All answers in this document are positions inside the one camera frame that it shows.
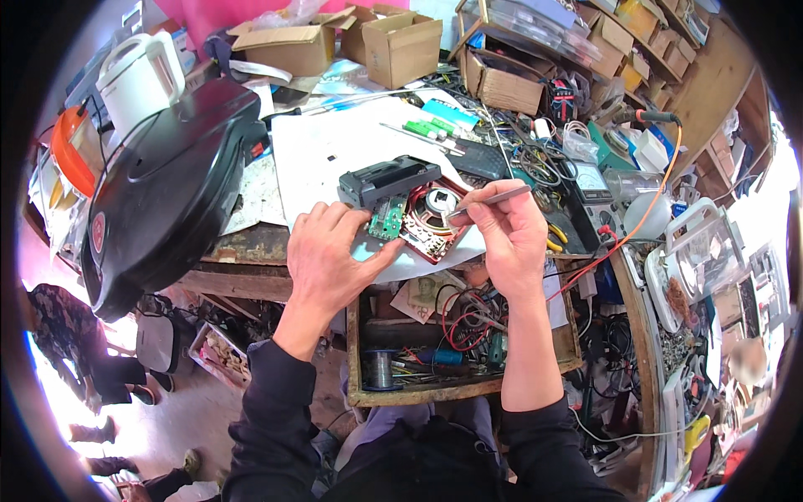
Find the wooden drawer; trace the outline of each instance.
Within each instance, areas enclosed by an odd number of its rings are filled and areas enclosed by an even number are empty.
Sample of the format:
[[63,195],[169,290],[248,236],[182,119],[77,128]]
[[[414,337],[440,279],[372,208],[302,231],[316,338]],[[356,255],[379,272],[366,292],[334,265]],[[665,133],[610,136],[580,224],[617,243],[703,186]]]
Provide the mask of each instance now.
[[[572,267],[571,263],[556,260],[558,270]],[[560,277],[561,286],[566,275]],[[580,344],[577,338],[577,325],[572,315],[572,301],[568,290],[563,293],[566,317],[569,323],[552,331],[555,356],[561,373],[567,373],[582,366]],[[463,380],[432,384],[408,385],[402,390],[390,392],[371,392],[362,389],[362,365],[360,361],[360,312],[359,300],[347,308],[348,362],[349,362],[349,405],[364,408],[374,406],[397,406],[421,404],[437,401],[473,398],[483,394],[493,394],[502,390],[502,375],[465,378]]]

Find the electric kettle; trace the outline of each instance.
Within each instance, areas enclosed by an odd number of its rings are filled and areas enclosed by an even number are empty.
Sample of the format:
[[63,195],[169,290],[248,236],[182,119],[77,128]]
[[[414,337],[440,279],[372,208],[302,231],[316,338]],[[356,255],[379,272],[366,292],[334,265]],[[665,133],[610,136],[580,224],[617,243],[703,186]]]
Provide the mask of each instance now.
[[184,73],[170,33],[134,35],[115,47],[95,86],[121,140],[137,124],[178,102]]

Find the solder wire spool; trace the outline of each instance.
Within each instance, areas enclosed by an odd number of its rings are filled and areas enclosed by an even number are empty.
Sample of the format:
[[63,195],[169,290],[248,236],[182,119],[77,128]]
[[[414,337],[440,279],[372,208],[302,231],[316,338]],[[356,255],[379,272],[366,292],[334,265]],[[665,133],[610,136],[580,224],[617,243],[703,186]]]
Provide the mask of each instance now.
[[390,359],[397,351],[393,349],[366,350],[368,368],[368,385],[363,390],[373,392],[387,392],[401,390],[402,386],[393,383],[393,366]]

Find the black sleeve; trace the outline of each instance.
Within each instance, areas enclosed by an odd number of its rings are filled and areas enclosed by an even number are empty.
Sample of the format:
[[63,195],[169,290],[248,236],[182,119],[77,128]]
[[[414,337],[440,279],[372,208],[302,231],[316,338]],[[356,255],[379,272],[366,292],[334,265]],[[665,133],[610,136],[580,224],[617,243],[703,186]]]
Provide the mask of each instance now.
[[318,457],[310,440],[317,433],[309,405],[315,367],[284,352],[273,341],[248,348],[251,383],[243,395],[234,440],[231,474],[223,500],[309,500]]
[[510,447],[516,483],[541,500],[625,500],[583,458],[569,413],[565,396],[540,410],[503,412],[499,438]]

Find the pliers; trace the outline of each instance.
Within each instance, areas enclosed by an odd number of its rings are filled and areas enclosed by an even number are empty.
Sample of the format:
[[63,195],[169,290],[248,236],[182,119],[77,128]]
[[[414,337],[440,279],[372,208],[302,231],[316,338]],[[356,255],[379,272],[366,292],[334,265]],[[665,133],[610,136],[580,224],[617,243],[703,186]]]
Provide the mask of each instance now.
[[547,222],[547,229],[548,229],[548,232],[547,232],[547,247],[549,249],[551,249],[552,251],[556,252],[556,253],[562,253],[563,252],[563,246],[561,246],[560,244],[555,244],[549,238],[549,234],[554,234],[558,238],[558,240],[563,244],[566,244],[566,243],[569,242],[569,240],[566,238],[566,234],[560,229],[559,226],[557,226],[554,223]]

